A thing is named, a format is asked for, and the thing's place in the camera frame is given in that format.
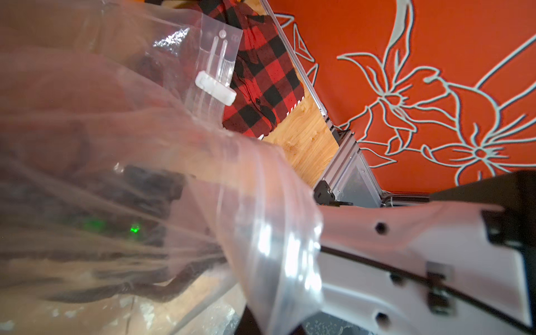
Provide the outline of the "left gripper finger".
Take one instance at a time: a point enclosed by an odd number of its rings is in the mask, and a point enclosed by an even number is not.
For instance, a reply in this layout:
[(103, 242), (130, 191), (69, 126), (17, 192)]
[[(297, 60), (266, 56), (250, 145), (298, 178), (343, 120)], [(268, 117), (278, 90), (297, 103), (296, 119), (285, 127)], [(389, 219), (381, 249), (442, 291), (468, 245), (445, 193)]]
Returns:
[(234, 335), (264, 335), (248, 306), (244, 309)]

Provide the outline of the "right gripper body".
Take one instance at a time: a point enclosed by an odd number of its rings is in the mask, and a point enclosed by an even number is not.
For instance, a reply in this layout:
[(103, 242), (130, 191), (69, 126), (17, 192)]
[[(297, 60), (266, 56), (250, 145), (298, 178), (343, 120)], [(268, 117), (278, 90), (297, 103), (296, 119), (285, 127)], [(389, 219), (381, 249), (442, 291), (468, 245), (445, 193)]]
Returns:
[(68, 304), (168, 302), (226, 257), (180, 173), (1, 169), (1, 293)]

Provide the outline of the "clear plastic vacuum bag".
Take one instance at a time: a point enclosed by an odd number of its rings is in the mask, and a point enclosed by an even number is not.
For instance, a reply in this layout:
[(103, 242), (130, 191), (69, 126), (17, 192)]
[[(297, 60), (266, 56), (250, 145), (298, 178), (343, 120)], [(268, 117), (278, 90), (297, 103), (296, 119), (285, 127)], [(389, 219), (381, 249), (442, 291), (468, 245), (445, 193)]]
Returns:
[[(224, 128), (227, 106), (195, 85), (222, 29), (235, 65), (242, 30), (187, 7), (3, 1), (1, 164), (48, 173), (135, 165), (211, 174), (278, 162), (302, 181), (278, 147)], [(1, 293), (3, 333), (166, 334), (167, 314), (178, 309), (134, 295), (66, 304)]]

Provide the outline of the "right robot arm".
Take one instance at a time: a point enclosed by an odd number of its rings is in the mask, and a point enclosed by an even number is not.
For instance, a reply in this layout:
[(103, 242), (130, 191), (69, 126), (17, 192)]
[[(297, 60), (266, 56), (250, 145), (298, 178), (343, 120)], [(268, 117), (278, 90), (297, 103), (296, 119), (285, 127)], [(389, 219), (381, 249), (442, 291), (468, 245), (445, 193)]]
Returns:
[(535, 333), (535, 173), (367, 209), (278, 162), (48, 173), (1, 164), (1, 293), (177, 308), (166, 334)]

